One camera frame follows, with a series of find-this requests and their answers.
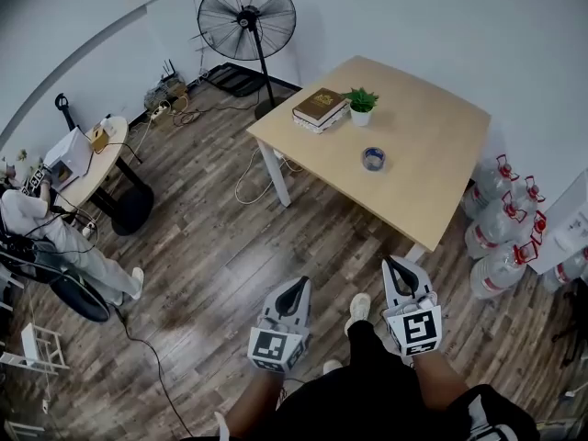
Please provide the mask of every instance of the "potted plant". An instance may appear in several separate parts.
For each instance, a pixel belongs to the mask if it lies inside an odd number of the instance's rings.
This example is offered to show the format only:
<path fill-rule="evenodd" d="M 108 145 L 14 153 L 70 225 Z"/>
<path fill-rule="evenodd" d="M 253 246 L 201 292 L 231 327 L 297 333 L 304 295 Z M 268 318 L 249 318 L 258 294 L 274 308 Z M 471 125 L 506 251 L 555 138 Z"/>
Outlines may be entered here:
<path fill-rule="evenodd" d="M 345 98 L 351 100 L 351 119 L 356 126 L 367 126 L 371 111 L 376 106 L 379 96 L 374 93 L 368 93 L 362 86 L 358 90 L 351 89 L 349 93 L 343 93 Z"/>

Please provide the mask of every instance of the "wooden floor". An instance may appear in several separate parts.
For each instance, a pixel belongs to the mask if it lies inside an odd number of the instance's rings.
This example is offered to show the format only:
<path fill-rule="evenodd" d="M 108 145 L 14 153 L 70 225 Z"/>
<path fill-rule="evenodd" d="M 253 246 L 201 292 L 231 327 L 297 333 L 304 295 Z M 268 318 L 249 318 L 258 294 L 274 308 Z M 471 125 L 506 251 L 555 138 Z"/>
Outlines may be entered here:
<path fill-rule="evenodd" d="M 191 107 L 254 102 L 255 95 L 234 99 L 203 85 Z M 358 291 L 372 296 L 370 320 L 386 335 L 379 318 L 385 308 L 380 260 L 411 246 L 321 180 L 285 165 L 290 207 L 280 205 L 273 189 L 253 205 L 239 204 L 234 186 L 256 149 L 245 132 L 253 122 L 252 109 L 230 109 L 184 127 L 174 127 L 171 118 L 153 127 L 141 146 L 144 163 L 136 168 L 155 192 L 151 218 L 132 237 L 115 235 L 105 218 L 99 222 L 104 253 L 128 270 L 145 271 L 141 300 L 126 303 L 124 312 L 131 334 L 149 340 L 159 353 L 170 396 L 194 435 L 215 429 L 213 411 L 226 412 L 251 376 L 245 355 L 249 330 L 270 289 L 300 275 L 312 280 L 313 340 L 292 374 L 310 380 L 321 374 L 325 360 L 348 359 L 343 327 Z M 143 125 L 134 132 L 131 144 L 137 145 L 144 130 Z M 267 183 L 258 153 L 240 195 L 252 199 Z M 122 180 L 117 193 L 127 186 Z M 458 210 L 441 244 L 422 260 L 443 306 L 443 351 L 469 384 L 491 383 L 538 420 L 583 412 L 588 391 L 572 403 L 558 401 L 564 388 L 583 382 L 581 363 L 560 369 L 570 340 L 550 341 L 570 318 L 568 302 L 550 296 L 529 271 L 500 299 L 473 299 L 466 225 Z M 62 333 L 72 369 L 51 378 L 50 418 L 40 408 L 45 378 L 9 368 L 13 421 L 48 429 L 55 423 L 63 438 L 76 440 L 186 435 L 163 395 L 153 354 L 127 340 L 116 316 L 101 325 L 87 322 L 46 287 L 31 284 L 29 290 L 36 323 Z M 27 294 L 15 315 L 8 348 L 18 350 L 19 332 L 30 320 Z M 297 386 L 287 382 L 288 390 Z"/>

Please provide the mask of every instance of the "fan base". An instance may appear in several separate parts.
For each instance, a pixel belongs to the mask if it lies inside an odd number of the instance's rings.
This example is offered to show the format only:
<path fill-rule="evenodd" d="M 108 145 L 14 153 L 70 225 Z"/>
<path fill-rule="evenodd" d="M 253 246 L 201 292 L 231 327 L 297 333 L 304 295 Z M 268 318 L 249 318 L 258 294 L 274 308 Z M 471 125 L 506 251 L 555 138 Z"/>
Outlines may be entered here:
<path fill-rule="evenodd" d="M 283 98 L 281 96 L 275 96 L 274 100 L 276 101 L 276 106 L 278 106 L 278 105 L 281 105 L 282 103 L 284 103 L 284 101 L 286 101 L 287 98 Z M 272 104 L 270 103 L 270 101 L 268 99 L 266 101 L 262 101 L 255 108 L 255 119 L 258 119 L 258 120 L 261 119 L 263 116 L 265 116 L 267 113 L 269 113 L 272 109 L 274 109 L 274 107 L 272 106 Z"/>

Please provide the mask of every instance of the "white flower pot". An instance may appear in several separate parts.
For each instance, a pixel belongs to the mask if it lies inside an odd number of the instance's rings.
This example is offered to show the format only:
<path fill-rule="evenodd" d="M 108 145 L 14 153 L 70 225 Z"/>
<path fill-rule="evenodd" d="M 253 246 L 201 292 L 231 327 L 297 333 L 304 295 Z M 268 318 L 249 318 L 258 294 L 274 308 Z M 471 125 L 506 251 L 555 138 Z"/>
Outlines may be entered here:
<path fill-rule="evenodd" d="M 352 108 L 350 109 L 350 111 L 351 119 L 353 120 L 356 126 L 359 126 L 361 128 L 369 124 L 369 119 L 371 118 L 371 111 L 368 111 L 367 113 L 360 113 L 359 111 L 354 111 Z"/>

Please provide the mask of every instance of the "fan stand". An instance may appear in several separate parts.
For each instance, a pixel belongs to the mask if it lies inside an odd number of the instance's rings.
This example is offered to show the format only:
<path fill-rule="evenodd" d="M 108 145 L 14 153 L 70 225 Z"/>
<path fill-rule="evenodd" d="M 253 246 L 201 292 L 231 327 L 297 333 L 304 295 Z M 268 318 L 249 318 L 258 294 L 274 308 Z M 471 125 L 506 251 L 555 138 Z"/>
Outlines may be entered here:
<path fill-rule="evenodd" d="M 261 63 L 261 70 L 264 73 L 264 78 L 266 79 L 268 99 L 259 103 L 259 105 L 257 105 L 255 108 L 255 118 L 261 119 L 277 105 L 280 105 L 286 101 L 286 98 L 281 96 L 274 96 L 274 92 L 272 91 L 271 81 L 269 80 L 269 74 L 267 73 L 266 58 L 264 57 L 264 52 L 261 47 L 261 40 L 259 39 L 259 31 L 257 30 L 258 13 L 259 10 L 257 10 L 257 8 L 254 6 L 244 6 L 243 10 L 237 17 L 237 20 L 243 28 L 249 29 L 254 35 L 255 46 L 257 46 L 259 62 Z"/>

